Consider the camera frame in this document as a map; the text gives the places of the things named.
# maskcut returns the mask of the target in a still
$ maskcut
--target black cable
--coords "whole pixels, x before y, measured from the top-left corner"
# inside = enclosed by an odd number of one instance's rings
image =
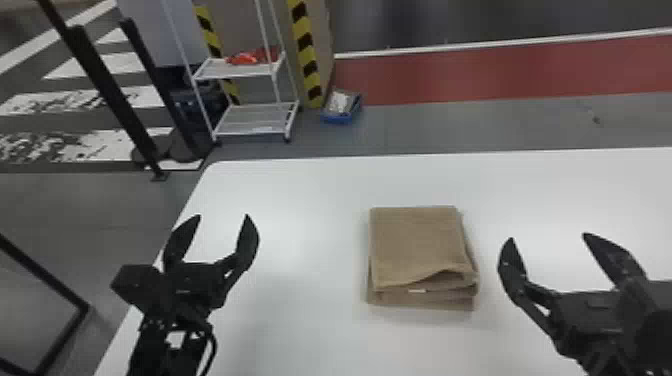
[[[203,368],[200,376],[205,376],[208,374],[210,367],[212,366],[212,362],[215,360],[215,354],[217,354],[217,339],[215,338],[215,335],[212,334],[212,332],[207,332],[206,335],[208,336],[208,340],[210,341],[212,349],[210,350],[210,356],[208,357],[208,361],[205,363],[205,367]]]

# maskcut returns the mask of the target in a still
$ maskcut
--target folded towel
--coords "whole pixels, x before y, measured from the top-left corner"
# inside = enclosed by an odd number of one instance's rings
[[[473,306],[478,273],[466,250],[457,209],[374,208],[370,226],[370,303]]]

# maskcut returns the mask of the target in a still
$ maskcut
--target red wall stripe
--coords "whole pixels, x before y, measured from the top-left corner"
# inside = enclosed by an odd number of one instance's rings
[[[672,36],[337,60],[368,105],[672,91]]]

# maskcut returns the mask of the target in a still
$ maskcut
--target black pole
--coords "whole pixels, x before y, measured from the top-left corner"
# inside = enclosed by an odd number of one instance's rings
[[[84,27],[81,25],[67,27],[51,1],[37,0],[37,2],[154,172],[154,180],[166,180],[168,175],[157,162],[161,157],[159,149],[103,63]]]
[[[63,21],[63,18],[58,13],[58,10],[56,10],[54,4],[52,4],[49,0],[37,0],[37,2],[40,4],[42,11],[49,19],[49,22],[51,22],[51,24],[54,26],[54,29],[56,29],[58,34],[61,36],[61,39],[65,40],[65,34],[68,30],[68,26],[65,24],[65,21]]]
[[[45,375],[49,368],[54,364],[56,357],[61,352],[65,344],[75,334],[77,328],[82,324],[84,318],[89,312],[90,305],[82,299],[77,293],[72,291],[68,286],[56,278],[48,270],[43,268],[40,264],[31,259],[28,255],[23,253],[19,247],[14,245],[9,239],[0,234],[0,251],[4,251],[11,259],[28,270],[35,277],[47,284],[50,288],[56,291],[61,297],[68,300],[77,308],[77,314],[68,322],[65,329],[60,333],[56,342],[49,348],[47,354],[42,358],[37,369],[33,372],[27,371],[6,359],[0,358],[0,370],[9,372],[13,375]]]
[[[147,50],[145,42],[142,40],[142,36],[140,35],[140,31],[138,30],[135,21],[133,21],[133,19],[131,18],[124,18],[123,20],[119,21],[119,25],[121,26],[121,29],[124,31],[124,34],[126,34],[126,36],[128,37],[128,40],[133,46],[133,49],[138,54],[138,57],[140,58],[140,61],[142,62],[142,65],[144,66],[147,75],[152,81],[152,84],[154,84],[154,86],[156,87],[156,90],[158,91],[161,100],[163,100],[163,103],[166,106],[166,109],[168,110],[170,117],[173,119],[173,122],[175,123],[175,127],[179,132],[179,135],[182,136],[182,141],[184,142],[188,150],[186,150],[187,153],[180,153],[180,154],[183,155],[190,154],[187,156],[182,156],[182,158],[174,158],[174,159],[186,162],[204,158],[212,149],[213,146],[212,138],[210,137],[207,137],[207,139],[203,137],[195,138],[194,137],[195,132],[192,132],[188,128],[185,119],[182,117],[182,114],[177,109],[177,106],[175,106],[175,101],[173,100],[172,96],[170,95],[170,91],[165,85],[165,80],[159,74],[159,71],[157,70],[156,65],[154,64],[154,60],[152,59],[149,50]],[[179,146],[174,145],[173,147],[171,147],[171,156],[174,154],[175,151],[174,148],[176,147]]]

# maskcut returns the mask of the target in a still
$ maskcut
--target hazard stripe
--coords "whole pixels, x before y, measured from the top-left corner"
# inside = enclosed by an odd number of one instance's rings
[[[198,19],[198,24],[201,26],[203,31],[203,39],[205,39],[205,44],[208,46],[210,51],[210,56],[214,58],[222,58],[222,45],[219,42],[219,37],[215,33],[215,28],[212,24],[212,18],[210,17],[210,11],[205,5],[196,5],[194,6],[194,13]],[[231,98],[231,102],[235,105],[240,105],[240,93],[238,92],[238,86],[229,80],[220,80],[219,84],[224,90],[224,92]]]
[[[324,92],[321,86],[308,7],[303,0],[287,0],[287,6],[292,17],[292,33],[299,51],[299,64],[303,73],[303,86],[308,96],[308,106],[322,107]]]

